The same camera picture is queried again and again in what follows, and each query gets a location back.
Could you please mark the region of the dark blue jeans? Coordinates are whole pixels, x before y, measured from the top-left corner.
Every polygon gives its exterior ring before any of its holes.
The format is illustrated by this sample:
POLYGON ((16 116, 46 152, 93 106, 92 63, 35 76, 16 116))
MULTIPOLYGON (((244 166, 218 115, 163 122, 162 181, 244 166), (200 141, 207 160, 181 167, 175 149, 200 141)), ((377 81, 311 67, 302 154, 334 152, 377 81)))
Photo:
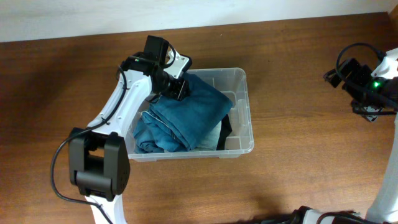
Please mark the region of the dark blue jeans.
POLYGON ((184 73, 190 95, 182 101, 160 96, 141 112, 146 124, 157 126, 157 145, 164 152, 188 152, 229 113, 232 101, 195 74, 184 73))

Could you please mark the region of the small blue cloth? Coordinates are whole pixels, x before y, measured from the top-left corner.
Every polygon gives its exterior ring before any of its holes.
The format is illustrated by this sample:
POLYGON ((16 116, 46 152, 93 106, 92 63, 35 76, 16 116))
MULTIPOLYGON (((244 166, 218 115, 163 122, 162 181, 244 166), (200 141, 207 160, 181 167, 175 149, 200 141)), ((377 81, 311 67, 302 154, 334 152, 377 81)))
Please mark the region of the small blue cloth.
POLYGON ((152 154, 164 153, 164 149, 157 145, 157 136, 159 129, 157 126, 146 124, 140 118, 133 130, 133 137, 135 140, 136 154, 152 154))

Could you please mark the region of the black garment with red trim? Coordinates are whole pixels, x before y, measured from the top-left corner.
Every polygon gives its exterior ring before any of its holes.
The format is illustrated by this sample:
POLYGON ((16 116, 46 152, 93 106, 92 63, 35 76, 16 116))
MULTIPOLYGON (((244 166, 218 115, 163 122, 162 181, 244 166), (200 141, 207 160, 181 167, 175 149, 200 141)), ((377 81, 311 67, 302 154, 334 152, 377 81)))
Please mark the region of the black garment with red trim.
POLYGON ((221 120, 221 130, 220 136, 218 139, 218 145, 216 150, 222 151, 225 150, 226 138, 232 133, 232 127, 229 120, 228 114, 221 120))

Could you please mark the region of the light blue jeans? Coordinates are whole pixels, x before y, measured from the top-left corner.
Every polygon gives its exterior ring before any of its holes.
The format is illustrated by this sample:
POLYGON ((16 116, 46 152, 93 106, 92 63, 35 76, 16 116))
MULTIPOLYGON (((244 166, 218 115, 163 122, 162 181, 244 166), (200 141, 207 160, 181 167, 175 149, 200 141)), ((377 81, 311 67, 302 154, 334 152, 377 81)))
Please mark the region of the light blue jeans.
POLYGON ((215 151, 218 147, 222 122, 220 121, 194 148, 195 151, 215 151))

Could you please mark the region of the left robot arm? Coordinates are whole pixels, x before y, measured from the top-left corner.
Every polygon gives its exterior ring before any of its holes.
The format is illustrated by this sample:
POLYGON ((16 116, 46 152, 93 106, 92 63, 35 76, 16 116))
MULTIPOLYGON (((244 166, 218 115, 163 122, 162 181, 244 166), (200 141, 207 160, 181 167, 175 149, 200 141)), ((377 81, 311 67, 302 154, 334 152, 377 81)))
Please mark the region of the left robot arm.
POLYGON ((183 100, 188 82, 182 73, 191 65, 191 58, 167 40, 148 36, 144 50, 118 66, 118 84, 99 115, 86 128, 72 129, 66 141, 70 182, 85 197, 96 223, 125 223, 122 193, 130 175, 130 125, 151 94, 183 100))

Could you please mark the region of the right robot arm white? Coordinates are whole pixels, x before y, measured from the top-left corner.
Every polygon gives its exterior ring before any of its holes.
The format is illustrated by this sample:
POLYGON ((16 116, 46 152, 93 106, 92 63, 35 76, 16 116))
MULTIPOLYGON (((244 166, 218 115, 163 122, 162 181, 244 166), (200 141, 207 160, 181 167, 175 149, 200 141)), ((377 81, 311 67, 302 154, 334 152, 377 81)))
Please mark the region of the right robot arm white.
POLYGON ((391 149, 388 154, 381 186, 364 217, 353 212, 325 212, 317 223, 397 223, 397 49, 379 50, 371 44, 357 42, 338 54, 335 67, 323 75, 332 87, 340 86, 352 97, 352 113, 369 123, 385 116, 393 117, 391 149), (366 47, 377 58, 375 68, 355 58, 343 60, 354 47, 366 47))

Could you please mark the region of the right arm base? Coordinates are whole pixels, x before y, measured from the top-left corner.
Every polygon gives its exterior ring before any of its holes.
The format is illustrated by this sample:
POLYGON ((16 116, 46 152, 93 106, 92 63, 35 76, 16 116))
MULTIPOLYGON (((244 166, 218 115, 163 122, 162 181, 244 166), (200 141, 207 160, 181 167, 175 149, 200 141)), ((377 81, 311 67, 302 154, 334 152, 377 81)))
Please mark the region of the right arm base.
POLYGON ((361 218, 354 211, 321 212, 301 206, 290 214, 278 215, 256 221, 260 224, 379 224, 361 218))

